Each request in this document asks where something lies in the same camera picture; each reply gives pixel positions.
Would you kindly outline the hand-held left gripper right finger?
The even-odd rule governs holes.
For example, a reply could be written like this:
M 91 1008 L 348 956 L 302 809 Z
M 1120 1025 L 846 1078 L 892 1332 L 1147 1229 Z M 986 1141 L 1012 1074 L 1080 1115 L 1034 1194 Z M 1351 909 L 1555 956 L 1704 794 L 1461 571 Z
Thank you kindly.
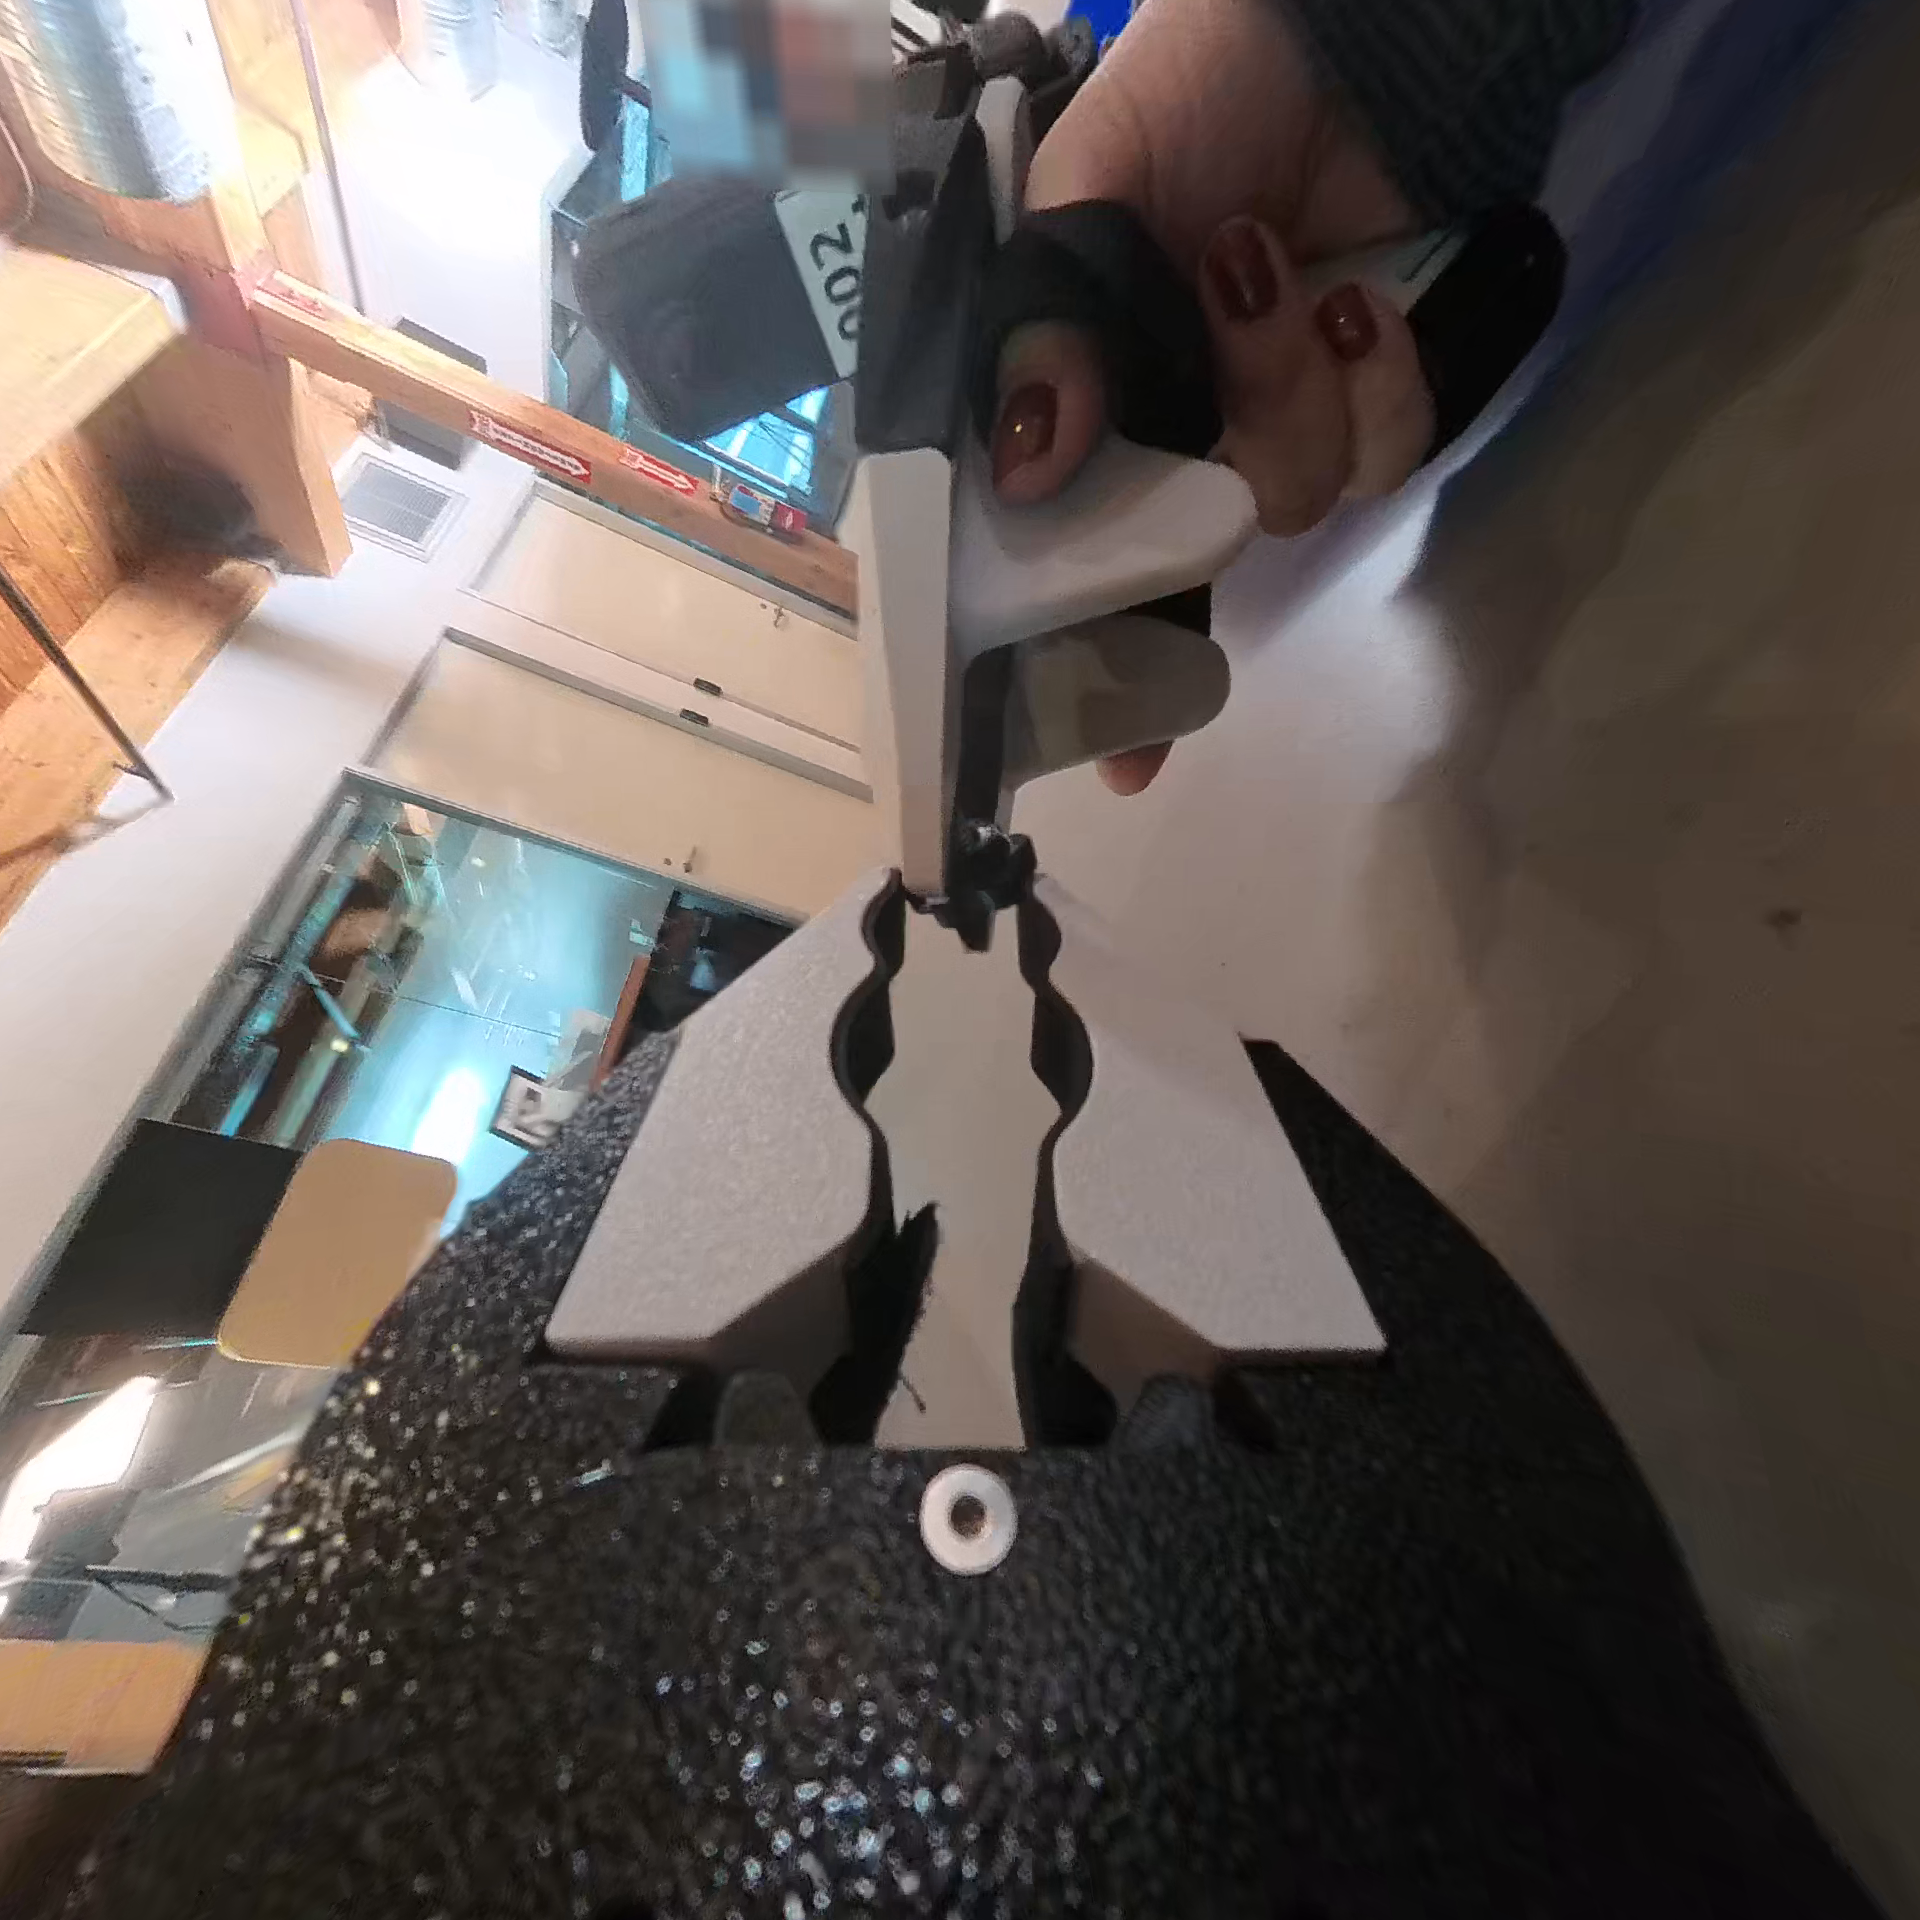
M 1020 909 L 1031 1066 L 1051 1094 L 1043 1248 L 1061 1352 L 1094 1381 L 1373 1361 L 1386 1334 L 1251 1050 L 1056 881 Z

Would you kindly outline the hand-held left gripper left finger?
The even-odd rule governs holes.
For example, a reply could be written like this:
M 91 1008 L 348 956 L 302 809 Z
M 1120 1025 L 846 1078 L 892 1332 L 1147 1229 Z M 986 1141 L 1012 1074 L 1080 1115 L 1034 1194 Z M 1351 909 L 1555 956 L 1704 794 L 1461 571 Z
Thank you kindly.
M 868 1093 L 902 912 L 896 870 L 860 875 L 676 1028 L 551 1354 L 816 1385 L 850 1352 L 847 1283 L 894 1221 Z

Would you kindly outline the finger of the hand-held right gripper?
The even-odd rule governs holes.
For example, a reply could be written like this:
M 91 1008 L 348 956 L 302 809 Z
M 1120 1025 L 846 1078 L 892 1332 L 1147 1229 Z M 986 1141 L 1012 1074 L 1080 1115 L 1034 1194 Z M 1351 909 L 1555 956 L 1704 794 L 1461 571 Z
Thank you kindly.
M 862 461 L 864 754 L 884 861 L 911 898 L 943 881 L 959 818 L 965 668 L 1085 621 L 1213 638 L 1212 586 L 1255 530 L 1235 469 L 1122 440 L 1034 507 L 997 499 L 973 443 Z
M 1210 728 L 1224 651 L 1170 621 L 1085 621 L 1002 645 L 959 678 L 959 818 L 1008 826 L 1020 789 Z

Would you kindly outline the black thumb screw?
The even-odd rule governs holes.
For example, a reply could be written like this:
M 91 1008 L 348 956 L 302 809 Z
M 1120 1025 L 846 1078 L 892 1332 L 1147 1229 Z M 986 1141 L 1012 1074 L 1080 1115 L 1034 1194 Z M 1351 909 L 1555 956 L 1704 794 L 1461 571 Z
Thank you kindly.
M 956 818 L 943 881 L 918 901 L 918 912 L 946 928 L 971 954 L 992 948 L 1002 912 L 1020 909 L 1038 875 L 1038 853 L 1022 832 L 983 818 Z

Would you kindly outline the person's right forearm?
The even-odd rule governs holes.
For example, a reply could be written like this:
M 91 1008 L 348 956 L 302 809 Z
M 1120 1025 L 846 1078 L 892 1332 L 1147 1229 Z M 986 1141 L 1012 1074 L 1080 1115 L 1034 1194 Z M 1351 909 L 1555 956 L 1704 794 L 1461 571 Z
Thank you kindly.
M 1285 3 L 1311 75 L 1431 227 L 1528 204 L 1567 100 L 1614 61 L 1627 3 Z

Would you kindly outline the person's right hand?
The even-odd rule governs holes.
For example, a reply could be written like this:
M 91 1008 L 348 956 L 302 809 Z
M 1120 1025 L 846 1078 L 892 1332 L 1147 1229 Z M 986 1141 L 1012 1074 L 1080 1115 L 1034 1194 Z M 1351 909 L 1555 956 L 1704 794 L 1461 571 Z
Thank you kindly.
M 1378 146 L 1272 4 L 1146 6 L 1043 139 L 1027 208 L 1128 208 L 1202 307 L 1221 436 L 1259 526 L 1387 497 L 1434 443 L 1403 316 L 1327 262 L 1412 237 Z

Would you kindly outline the white door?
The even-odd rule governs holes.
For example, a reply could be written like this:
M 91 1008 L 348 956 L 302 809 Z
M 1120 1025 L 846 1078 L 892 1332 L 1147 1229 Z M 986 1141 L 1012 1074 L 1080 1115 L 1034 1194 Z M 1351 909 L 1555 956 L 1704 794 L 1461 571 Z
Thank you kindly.
M 491 609 L 856 749 L 850 626 L 596 501 L 532 483 L 470 576 Z
M 443 638 L 365 771 L 789 922 L 882 864 L 874 805 Z

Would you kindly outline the tan rounded board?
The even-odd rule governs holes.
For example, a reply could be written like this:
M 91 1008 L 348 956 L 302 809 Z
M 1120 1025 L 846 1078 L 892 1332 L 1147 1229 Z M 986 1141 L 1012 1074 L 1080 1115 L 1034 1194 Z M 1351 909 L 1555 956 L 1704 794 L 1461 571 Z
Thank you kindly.
M 299 1158 L 214 1331 L 235 1363 L 341 1369 L 442 1242 L 459 1172 L 381 1142 Z

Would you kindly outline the black square panel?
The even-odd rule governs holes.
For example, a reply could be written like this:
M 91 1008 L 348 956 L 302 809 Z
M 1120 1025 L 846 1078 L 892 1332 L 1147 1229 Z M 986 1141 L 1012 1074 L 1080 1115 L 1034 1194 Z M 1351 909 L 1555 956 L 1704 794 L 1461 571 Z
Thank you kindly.
M 138 1121 L 24 1313 L 29 1337 L 213 1337 L 298 1149 Z

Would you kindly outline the wooden post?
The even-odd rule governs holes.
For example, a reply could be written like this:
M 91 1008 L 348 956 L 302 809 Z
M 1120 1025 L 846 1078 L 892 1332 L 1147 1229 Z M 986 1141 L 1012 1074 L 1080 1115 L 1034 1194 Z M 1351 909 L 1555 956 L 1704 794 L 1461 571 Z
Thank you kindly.
M 299 278 L 267 274 L 247 308 L 260 344 L 309 370 L 502 453 L 816 609 L 843 618 L 856 611 L 856 557 L 830 538 L 787 539 L 733 520 L 714 483 L 691 469 L 375 325 Z

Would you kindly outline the glass wall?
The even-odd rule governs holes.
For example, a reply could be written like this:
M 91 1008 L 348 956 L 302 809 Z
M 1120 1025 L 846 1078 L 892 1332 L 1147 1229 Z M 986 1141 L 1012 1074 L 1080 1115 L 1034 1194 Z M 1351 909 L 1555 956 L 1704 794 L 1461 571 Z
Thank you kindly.
M 669 1030 L 795 922 L 348 780 L 203 989 L 142 1118 L 299 1154 L 443 1161 L 447 1232 L 602 1058 Z

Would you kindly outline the wall air vent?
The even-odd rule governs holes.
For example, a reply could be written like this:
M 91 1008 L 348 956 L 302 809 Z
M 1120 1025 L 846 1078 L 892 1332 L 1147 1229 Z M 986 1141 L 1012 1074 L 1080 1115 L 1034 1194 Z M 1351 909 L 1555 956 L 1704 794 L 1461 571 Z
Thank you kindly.
M 342 517 L 359 544 L 431 563 L 459 523 L 469 494 L 359 449 L 341 477 Z

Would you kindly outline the silver ceiling duct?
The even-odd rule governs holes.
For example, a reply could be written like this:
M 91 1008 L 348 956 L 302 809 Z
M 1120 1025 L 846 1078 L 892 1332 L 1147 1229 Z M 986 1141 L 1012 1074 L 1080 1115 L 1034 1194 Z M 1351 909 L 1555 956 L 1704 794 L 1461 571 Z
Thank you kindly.
M 206 3 L 5 3 L 2 61 L 38 146 L 84 186 L 189 204 L 244 168 Z

